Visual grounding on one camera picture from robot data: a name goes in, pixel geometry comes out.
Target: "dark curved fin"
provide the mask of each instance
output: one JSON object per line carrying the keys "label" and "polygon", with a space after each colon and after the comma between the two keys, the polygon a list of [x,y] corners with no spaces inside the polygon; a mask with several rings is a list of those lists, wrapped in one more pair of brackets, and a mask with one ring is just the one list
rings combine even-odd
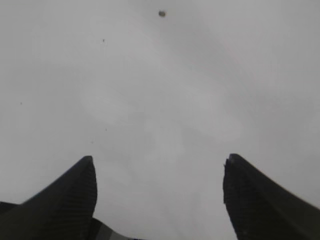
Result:
{"label": "dark curved fin", "polygon": [[95,167],[85,156],[37,195],[1,214],[0,238],[85,240],[96,202]]}
{"label": "dark curved fin", "polygon": [[238,154],[225,163],[223,201],[239,240],[320,240],[320,211]]}

